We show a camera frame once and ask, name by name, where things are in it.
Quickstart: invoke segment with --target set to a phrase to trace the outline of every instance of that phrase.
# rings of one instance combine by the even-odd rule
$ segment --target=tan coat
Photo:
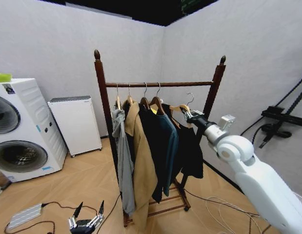
[[[136,211],[133,213],[132,218],[139,229],[145,229],[149,200],[155,190],[157,177],[149,144],[138,114],[139,110],[138,103],[134,102],[125,120],[125,131],[133,137],[136,156],[133,174]]]

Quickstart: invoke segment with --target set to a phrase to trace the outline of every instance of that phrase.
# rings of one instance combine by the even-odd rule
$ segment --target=green object
[[[2,74],[0,73],[0,82],[10,82],[12,78],[11,74]]]

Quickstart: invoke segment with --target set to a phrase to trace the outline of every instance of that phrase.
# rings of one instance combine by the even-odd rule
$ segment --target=wooden clothes rack
[[[101,94],[101,99],[102,99],[102,105],[103,105],[103,111],[104,111],[104,116],[105,116],[105,121],[106,121],[106,126],[107,126],[107,131],[108,131],[108,137],[110,139],[110,144],[111,144],[111,150],[112,150],[112,155],[113,155],[113,161],[114,161],[114,166],[115,166],[115,171],[117,175],[117,162],[118,162],[118,156],[117,156],[117,147],[114,138],[112,137],[112,132],[113,132],[113,125],[112,125],[112,117],[111,117],[111,110],[110,110],[110,104],[108,101],[108,95],[107,95],[107,88],[121,88],[121,87],[129,87],[130,88],[135,88],[135,87],[145,87],[145,83],[110,83],[110,82],[105,82],[105,77],[104,77],[104,71],[103,71],[103,64],[101,62],[101,56],[98,50],[94,51],[94,57],[95,57],[95,69],[97,73],[97,79],[98,79],[98,84],[99,84],[99,89],[100,89],[100,94]],[[161,87],[181,87],[181,86],[210,86],[208,96],[205,102],[204,106],[204,117],[208,119],[211,108],[213,107],[218,88],[220,86],[220,82],[225,70],[225,56],[223,56],[220,60],[219,65],[217,65],[214,77],[212,81],[203,81],[203,82],[170,82],[170,83],[160,83]],[[159,87],[158,83],[146,83],[147,87]],[[196,137],[198,142],[201,141],[203,131],[202,129],[198,129],[196,133]],[[179,195],[172,196],[172,197],[167,197],[163,198],[161,201],[167,201],[171,199],[175,199],[180,197],[183,201],[182,205],[179,206],[174,206],[168,209],[164,209],[161,211],[149,213],[148,217],[165,213],[171,210],[179,209],[179,208],[184,208],[185,211],[188,211],[191,207],[190,203],[188,202],[185,192],[184,192],[184,187],[186,184],[188,176],[183,175],[181,183],[179,183],[176,179],[174,181],[175,187],[169,188],[169,190],[172,189],[177,189],[179,192]],[[129,222],[132,220],[129,219],[128,215],[123,211],[123,224],[126,227]]]

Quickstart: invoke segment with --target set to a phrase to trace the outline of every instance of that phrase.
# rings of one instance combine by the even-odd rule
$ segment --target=dryer
[[[34,78],[0,83],[0,171],[12,182],[62,169],[67,148]]]

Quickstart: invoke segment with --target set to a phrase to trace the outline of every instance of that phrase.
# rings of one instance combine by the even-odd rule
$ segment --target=wooden hanger
[[[129,103],[129,105],[131,106],[133,104],[133,100],[132,100],[132,97],[130,96],[130,83],[129,83],[128,90],[129,90],[129,95],[127,97],[127,101]]]
[[[192,100],[190,102],[188,102],[186,105],[182,104],[182,105],[179,105],[179,106],[169,106],[169,109],[171,111],[171,116],[173,114],[173,111],[182,112],[181,109],[184,109],[187,112],[191,113],[190,108],[188,107],[188,104],[194,101],[194,95],[193,95],[193,93],[187,93],[187,94],[192,94]],[[172,120],[180,128],[179,123],[176,122],[173,118],[172,118]],[[191,123],[187,123],[187,127],[188,128],[192,128],[192,124]]]
[[[116,97],[116,103],[117,103],[117,108],[120,110],[120,109],[121,109],[121,101],[120,101],[120,96],[118,96],[118,83],[117,83],[117,97]]]
[[[146,85],[146,83],[145,83],[144,97],[141,98],[140,104],[142,104],[143,106],[145,106],[145,108],[146,108],[147,110],[150,110],[151,107],[150,107],[150,105],[149,105],[149,102],[148,102],[147,98],[145,97],[145,92],[146,92],[146,90],[147,90],[147,85]]]
[[[160,100],[160,98],[157,96],[158,93],[159,93],[159,91],[160,91],[160,89],[157,91],[156,97],[153,97],[152,101],[149,103],[149,106],[151,106],[153,104],[157,105],[157,107],[158,107],[157,113],[159,113],[162,116],[162,115],[165,114],[165,111],[164,111],[164,109],[161,106],[161,100]]]

